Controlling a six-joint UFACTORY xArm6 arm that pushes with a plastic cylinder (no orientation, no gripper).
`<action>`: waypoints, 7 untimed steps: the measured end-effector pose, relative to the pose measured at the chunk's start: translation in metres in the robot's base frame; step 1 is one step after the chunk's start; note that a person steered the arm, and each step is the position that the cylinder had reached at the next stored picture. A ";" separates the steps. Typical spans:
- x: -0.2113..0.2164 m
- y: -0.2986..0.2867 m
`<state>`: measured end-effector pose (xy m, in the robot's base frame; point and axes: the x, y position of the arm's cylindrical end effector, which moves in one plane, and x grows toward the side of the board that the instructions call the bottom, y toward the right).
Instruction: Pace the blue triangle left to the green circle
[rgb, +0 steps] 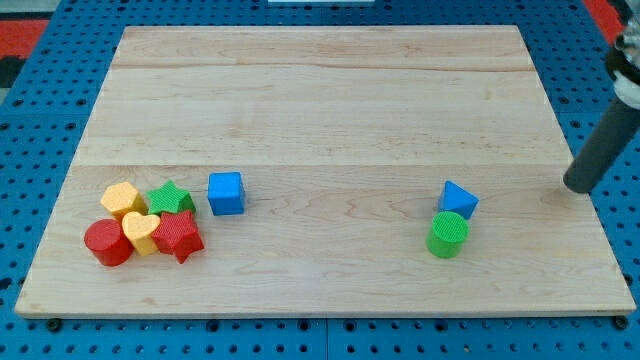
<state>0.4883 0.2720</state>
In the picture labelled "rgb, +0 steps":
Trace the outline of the robot arm end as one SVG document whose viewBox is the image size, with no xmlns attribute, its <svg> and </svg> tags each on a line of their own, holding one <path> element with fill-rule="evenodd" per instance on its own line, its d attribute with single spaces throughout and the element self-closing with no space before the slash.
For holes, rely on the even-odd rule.
<svg viewBox="0 0 640 360">
<path fill-rule="evenodd" d="M 627 106 L 639 109 L 639 0 L 608 0 L 623 29 L 606 56 L 606 69 L 614 92 Z"/>
</svg>

